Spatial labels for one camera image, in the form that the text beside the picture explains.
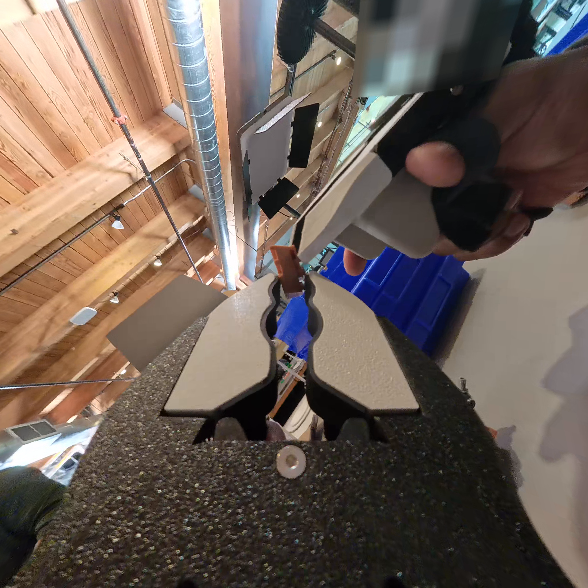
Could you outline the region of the black panel light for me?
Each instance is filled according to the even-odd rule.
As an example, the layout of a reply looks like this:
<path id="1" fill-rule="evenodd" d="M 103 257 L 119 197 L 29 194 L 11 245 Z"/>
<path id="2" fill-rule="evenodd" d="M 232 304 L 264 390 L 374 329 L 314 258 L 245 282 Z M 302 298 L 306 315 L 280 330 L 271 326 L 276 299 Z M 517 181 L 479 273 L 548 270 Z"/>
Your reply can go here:
<path id="1" fill-rule="evenodd" d="M 299 193 L 299 188 L 287 178 L 280 178 L 265 194 L 261 195 L 258 205 L 263 214 L 271 220 L 283 208 L 288 207 L 292 197 Z"/>
<path id="2" fill-rule="evenodd" d="M 288 155 L 290 168 L 306 168 L 308 166 L 319 107 L 320 103 L 316 102 L 295 108 L 291 123 L 292 134 Z"/>

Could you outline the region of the black board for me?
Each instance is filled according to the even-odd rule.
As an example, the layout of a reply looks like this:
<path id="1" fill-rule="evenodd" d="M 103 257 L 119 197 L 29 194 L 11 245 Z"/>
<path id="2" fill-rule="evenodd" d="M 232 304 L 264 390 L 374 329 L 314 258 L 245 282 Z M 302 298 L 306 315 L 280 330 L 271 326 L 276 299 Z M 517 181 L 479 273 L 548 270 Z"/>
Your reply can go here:
<path id="1" fill-rule="evenodd" d="M 164 351 L 195 320 L 207 317 L 226 298 L 185 275 L 178 276 L 107 334 L 108 341 L 138 371 Z"/>

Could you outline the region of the silver spiral pipes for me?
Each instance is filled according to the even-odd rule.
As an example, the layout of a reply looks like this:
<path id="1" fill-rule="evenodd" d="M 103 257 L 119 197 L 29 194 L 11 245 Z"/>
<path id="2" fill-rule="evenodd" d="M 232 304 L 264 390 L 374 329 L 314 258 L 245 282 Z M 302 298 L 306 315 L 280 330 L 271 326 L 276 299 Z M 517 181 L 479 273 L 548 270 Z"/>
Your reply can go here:
<path id="1" fill-rule="evenodd" d="M 238 202 L 236 130 L 231 125 L 229 74 L 220 1 L 163 1 L 162 13 L 192 141 L 199 179 L 217 245 L 225 287 L 244 289 L 243 204 Z"/>

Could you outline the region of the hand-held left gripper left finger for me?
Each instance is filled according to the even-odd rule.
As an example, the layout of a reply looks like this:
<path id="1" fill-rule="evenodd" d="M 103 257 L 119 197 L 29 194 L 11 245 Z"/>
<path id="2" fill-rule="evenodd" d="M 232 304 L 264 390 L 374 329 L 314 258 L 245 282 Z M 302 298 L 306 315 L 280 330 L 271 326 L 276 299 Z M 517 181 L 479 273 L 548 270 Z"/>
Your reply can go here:
<path id="1" fill-rule="evenodd" d="M 167 416 L 220 417 L 269 390 L 277 360 L 272 342 L 278 278 L 263 276 L 212 312 L 164 404 Z"/>

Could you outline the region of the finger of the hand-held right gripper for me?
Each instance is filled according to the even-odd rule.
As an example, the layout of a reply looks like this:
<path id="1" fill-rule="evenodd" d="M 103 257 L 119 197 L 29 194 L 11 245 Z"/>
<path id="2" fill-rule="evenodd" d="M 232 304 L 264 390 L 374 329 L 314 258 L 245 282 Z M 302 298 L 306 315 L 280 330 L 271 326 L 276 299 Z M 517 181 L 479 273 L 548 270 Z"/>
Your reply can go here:
<path id="1" fill-rule="evenodd" d="M 311 260 L 367 210 L 392 173 L 375 152 L 357 158 L 318 195 L 295 225 L 300 260 Z"/>

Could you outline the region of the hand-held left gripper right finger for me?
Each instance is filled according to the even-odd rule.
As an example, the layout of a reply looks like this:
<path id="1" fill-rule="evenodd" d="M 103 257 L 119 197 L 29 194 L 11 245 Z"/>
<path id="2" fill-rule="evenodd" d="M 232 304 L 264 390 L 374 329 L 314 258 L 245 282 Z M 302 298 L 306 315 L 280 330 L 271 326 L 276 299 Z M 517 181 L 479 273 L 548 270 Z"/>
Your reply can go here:
<path id="1" fill-rule="evenodd" d="M 419 404 L 375 313 L 317 273 L 306 277 L 308 376 L 318 393 L 368 416 L 415 413 Z"/>

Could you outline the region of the person's right hand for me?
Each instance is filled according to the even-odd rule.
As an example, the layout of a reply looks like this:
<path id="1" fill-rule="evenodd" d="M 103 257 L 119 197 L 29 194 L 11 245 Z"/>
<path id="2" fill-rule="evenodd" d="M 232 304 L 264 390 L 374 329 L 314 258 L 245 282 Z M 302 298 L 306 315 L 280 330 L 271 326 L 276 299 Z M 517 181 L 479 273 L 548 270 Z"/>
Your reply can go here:
<path id="1" fill-rule="evenodd" d="M 461 261 L 506 252 L 530 229 L 524 211 L 554 208 L 587 187 L 587 44 L 505 67 L 483 117 L 501 136 L 496 173 L 513 195 L 477 251 L 439 238 L 433 253 Z"/>

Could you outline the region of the stack of blue plastic bins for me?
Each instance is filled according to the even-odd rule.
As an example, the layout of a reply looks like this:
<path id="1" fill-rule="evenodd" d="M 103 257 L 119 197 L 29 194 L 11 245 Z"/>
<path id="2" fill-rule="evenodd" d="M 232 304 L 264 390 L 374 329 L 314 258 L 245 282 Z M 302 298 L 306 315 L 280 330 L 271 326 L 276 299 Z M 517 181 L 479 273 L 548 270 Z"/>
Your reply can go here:
<path id="1" fill-rule="evenodd" d="M 318 258 L 320 275 L 359 298 L 376 316 L 397 327 L 427 356 L 436 352 L 457 310 L 470 274 L 463 262 L 435 254 L 412 259 L 387 248 L 359 276 L 343 267 L 343 248 Z"/>

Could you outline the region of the white panel light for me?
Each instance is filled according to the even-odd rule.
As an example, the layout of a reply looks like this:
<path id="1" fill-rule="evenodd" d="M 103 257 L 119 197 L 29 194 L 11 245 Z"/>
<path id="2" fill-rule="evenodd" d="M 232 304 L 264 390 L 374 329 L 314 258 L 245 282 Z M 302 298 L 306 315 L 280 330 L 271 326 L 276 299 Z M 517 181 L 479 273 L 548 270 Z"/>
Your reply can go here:
<path id="1" fill-rule="evenodd" d="M 248 206 L 257 203 L 286 174 L 293 117 L 306 97 L 283 96 L 239 130 Z"/>

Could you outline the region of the black pole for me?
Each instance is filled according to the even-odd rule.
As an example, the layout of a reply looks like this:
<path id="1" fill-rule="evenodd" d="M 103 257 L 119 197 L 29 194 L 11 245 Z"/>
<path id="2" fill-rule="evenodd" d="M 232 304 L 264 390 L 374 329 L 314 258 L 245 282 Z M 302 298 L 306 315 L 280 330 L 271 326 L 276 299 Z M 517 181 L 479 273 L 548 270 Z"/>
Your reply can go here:
<path id="1" fill-rule="evenodd" d="M 280 60 L 293 70 L 312 48 L 317 35 L 326 39 L 351 59 L 355 44 L 322 19 L 328 1 L 282 1 L 276 24 L 276 48 Z"/>

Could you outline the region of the small brown toy brick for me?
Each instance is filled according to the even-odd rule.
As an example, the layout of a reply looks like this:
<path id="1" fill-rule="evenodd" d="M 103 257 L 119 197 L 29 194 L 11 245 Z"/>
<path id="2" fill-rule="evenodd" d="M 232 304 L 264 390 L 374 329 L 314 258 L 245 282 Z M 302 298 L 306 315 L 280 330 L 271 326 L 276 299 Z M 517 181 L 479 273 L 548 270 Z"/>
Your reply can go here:
<path id="1" fill-rule="evenodd" d="M 305 271 L 296 246 L 274 245 L 270 252 L 285 296 L 294 298 L 303 294 Z"/>

